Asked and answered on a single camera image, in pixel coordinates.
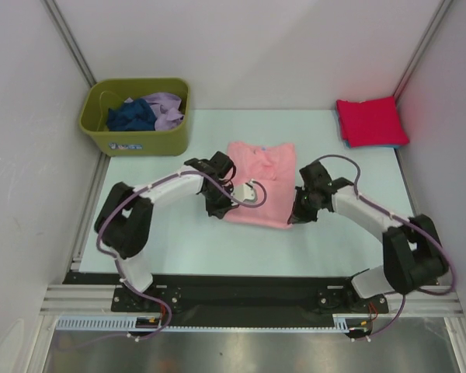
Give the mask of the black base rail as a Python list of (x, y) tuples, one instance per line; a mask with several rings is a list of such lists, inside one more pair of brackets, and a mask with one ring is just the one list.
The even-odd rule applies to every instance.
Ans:
[(111, 312), (162, 315), (178, 326), (315, 326), (336, 314), (391, 313), (387, 294), (361, 298), (348, 277), (158, 275), (140, 295), (116, 274), (70, 272), (63, 283), (112, 285)]

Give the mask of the aluminium frame post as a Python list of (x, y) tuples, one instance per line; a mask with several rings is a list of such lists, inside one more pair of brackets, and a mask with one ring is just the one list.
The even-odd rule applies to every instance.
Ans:
[(49, 15), (51, 22), (54, 24), (56, 31), (66, 46), (68, 53), (71, 55), (82, 77), (89, 87), (93, 87), (97, 83), (96, 78), (92, 73), (92, 69), (89, 67), (89, 64), (85, 59), (85, 56), (82, 53), (73, 32), (71, 31), (71, 27), (68, 25), (57, 1), (40, 0), (40, 3)]
[(436, 34), (440, 30), (443, 21), (456, 3), (457, 1), (455, 0), (442, 0), (436, 7), (431, 20), (429, 21), (423, 35), (420, 37), (419, 42), (413, 51), (401, 78), (398, 81), (395, 91), (393, 92), (393, 97), (396, 103), (400, 102), (401, 97), (403, 96), (411, 78), (413, 77), (416, 69), (419, 67), (420, 62), (425, 56)]

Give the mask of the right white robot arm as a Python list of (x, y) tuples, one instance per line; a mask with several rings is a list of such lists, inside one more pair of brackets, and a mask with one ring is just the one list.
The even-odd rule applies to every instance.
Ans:
[(296, 194), (292, 225), (318, 220), (321, 210), (353, 221), (381, 243), (383, 264), (352, 276), (343, 292), (343, 304), (360, 312), (371, 297), (421, 291), (450, 270), (433, 220), (421, 214), (402, 217), (361, 194), (355, 181), (333, 179), (318, 160), (300, 169), (302, 186)]

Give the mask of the lilac t shirt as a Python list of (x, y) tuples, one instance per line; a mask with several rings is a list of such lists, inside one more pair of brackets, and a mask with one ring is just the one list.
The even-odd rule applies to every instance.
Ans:
[(182, 100), (177, 95), (169, 92), (157, 92), (144, 96), (143, 99), (156, 117), (156, 131), (170, 131), (183, 122), (185, 115), (179, 109)]

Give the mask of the olive green plastic bin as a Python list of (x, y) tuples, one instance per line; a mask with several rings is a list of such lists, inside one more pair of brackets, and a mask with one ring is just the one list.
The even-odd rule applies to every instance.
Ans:
[(125, 99), (160, 92), (178, 96), (179, 111), (188, 114), (190, 88), (180, 78), (114, 78), (98, 82), (89, 90), (78, 120), (79, 128), (110, 157), (180, 155), (189, 144), (186, 118), (169, 131), (110, 131), (106, 126), (109, 111), (119, 109)]

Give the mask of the dark blue t shirt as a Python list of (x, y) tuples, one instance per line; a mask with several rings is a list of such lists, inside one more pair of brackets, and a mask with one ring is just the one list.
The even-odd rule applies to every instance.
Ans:
[(118, 109), (108, 109), (106, 126), (110, 131), (154, 131), (155, 116), (144, 99), (124, 102)]

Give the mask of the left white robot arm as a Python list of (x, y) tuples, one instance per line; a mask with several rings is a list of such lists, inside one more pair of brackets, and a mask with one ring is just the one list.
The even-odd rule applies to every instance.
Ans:
[(148, 186), (116, 183), (94, 224), (96, 248), (112, 257), (122, 280), (132, 287), (129, 301), (137, 309), (150, 309), (156, 301), (153, 276), (143, 250), (156, 207), (201, 194), (210, 217), (222, 219), (238, 205), (231, 200), (234, 162), (224, 153), (211, 159), (189, 159), (176, 172)]

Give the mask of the right aluminium frame post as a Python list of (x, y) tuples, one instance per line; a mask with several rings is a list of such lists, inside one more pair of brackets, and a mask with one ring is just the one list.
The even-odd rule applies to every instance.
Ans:
[(455, 0), (442, 0), (436, 7), (431, 20), (429, 21), (423, 35), (420, 37), (419, 42), (413, 51), (401, 78), (398, 81), (395, 91), (393, 92), (393, 97), (396, 103), (400, 102), (401, 97), (403, 96), (411, 78), (413, 77), (416, 69), (419, 67), (420, 62), (425, 56), (436, 34), (440, 30), (443, 21), (456, 3), (457, 1)]

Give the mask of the folded red t shirt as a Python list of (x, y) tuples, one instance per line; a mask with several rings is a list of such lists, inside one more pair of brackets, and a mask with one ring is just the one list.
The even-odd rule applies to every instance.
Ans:
[(407, 145), (393, 96), (363, 102), (336, 101), (344, 130), (354, 148), (361, 145)]

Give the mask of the left aluminium frame post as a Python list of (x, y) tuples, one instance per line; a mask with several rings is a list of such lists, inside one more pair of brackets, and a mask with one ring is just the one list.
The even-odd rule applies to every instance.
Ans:
[(57, 1), (40, 0), (40, 3), (49, 15), (51, 22), (54, 24), (56, 31), (66, 46), (68, 53), (71, 55), (82, 77), (89, 87), (93, 87), (97, 83), (96, 78), (92, 73), (92, 69), (89, 67), (89, 64), (85, 59), (85, 56), (82, 53), (73, 32), (71, 31), (71, 27), (68, 25)]

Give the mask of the folded blue t shirt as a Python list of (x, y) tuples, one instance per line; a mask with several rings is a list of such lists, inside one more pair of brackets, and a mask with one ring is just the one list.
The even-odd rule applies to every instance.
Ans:
[[(353, 146), (350, 144), (348, 138), (347, 138), (347, 135), (346, 135), (346, 132), (344, 130), (344, 126), (343, 126), (343, 122), (340, 118), (340, 115), (335, 112), (335, 116), (336, 116), (336, 120), (339, 124), (339, 131), (340, 131), (340, 137), (343, 141), (343, 144), (347, 147), (347, 148), (353, 148)], [(388, 145), (361, 145), (359, 146), (361, 148), (391, 148), (391, 149), (399, 149), (401, 147), (401, 145), (397, 145), (397, 144), (388, 144)]]

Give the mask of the pink t shirt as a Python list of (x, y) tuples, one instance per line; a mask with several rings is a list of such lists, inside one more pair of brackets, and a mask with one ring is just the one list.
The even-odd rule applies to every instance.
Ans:
[(297, 165), (294, 144), (266, 147), (235, 141), (228, 144), (227, 155), (237, 169), (232, 178), (233, 185), (237, 187), (255, 180), (260, 183), (254, 186), (258, 199), (263, 199), (264, 192), (267, 192), (267, 199), (258, 208), (237, 207), (229, 211), (224, 220), (244, 225), (289, 228), (287, 221), (294, 202)]

